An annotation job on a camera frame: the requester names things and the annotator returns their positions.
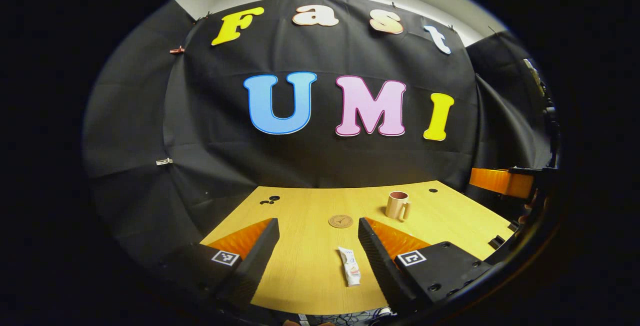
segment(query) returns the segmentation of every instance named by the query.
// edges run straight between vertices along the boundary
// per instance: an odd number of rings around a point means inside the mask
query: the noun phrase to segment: orange letter
[[[254,7],[253,9],[234,12],[233,14],[229,14],[223,17],[220,33],[215,39],[213,39],[213,41],[211,41],[211,44],[218,45],[222,44],[223,42],[237,39],[238,37],[240,37],[240,33],[236,31],[236,28],[240,26],[240,29],[246,29],[254,19],[253,15],[262,14],[263,12],[265,12],[264,9],[265,8],[258,6]]]
[[[447,133],[444,132],[444,126],[447,123],[447,117],[449,108],[453,105],[453,98],[446,95],[434,92],[431,94],[431,100],[433,101],[433,113],[431,115],[431,122],[429,128],[425,130],[422,135],[427,140],[442,141],[446,138]]]
[[[338,24],[338,19],[334,17],[334,10],[326,5],[305,5],[297,8],[299,14],[293,16],[293,22],[298,25],[334,26]]]
[[[395,12],[373,9],[369,13],[373,19],[368,23],[373,26],[375,30],[384,32],[390,32],[391,34],[400,34],[404,30],[402,25],[398,23],[400,17]]]

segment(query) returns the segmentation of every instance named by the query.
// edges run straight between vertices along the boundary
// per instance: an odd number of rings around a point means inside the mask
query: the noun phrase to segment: table surface
[[[384,215],[389,193],[409,194],[411,213],[402,222]],[[280,196],[273,204],[260,204]],[[353,219],[349,228],[329,225],[333,215]],[[349,189],[258,187],[200,243],[210,244],[270,217],[278,218],[279,241],[252,304],[290,313],[337,315],[386,306],[367,256],[358,240],[360,217],[369,217],[428,244],[449,241],[484,260],[489,241],[513,232],[509,221],[439,181]],[[346,287],[338,246],[352,249],[361,279]]]

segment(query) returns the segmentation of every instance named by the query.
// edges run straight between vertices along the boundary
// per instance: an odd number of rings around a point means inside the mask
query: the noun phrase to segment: letter m
[[[357,113],[367,133],[373,133],[384,114],[384,121],[377,132],[385,136],[403,135],[405,127],[402,125],[402,97],[407,89],[404,83],[387,80],[373,99],[369,88],[359,76],[340,76],[335,82],[342,88],[343,97],[342,124],[336,127],[336,134],[358,135],[361,129],[356,124]]]

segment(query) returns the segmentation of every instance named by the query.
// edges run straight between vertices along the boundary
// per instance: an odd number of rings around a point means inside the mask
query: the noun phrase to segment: mug
[[[409,217],[409,210],[411,203],[408,201],[409,195],[406,192],[394,191],[389,194],[389,199],[386,202],[386,210],[384,214],[391,219],[398,219],[400,212],[404,206],[404,215],[400,221],[404,221]]]

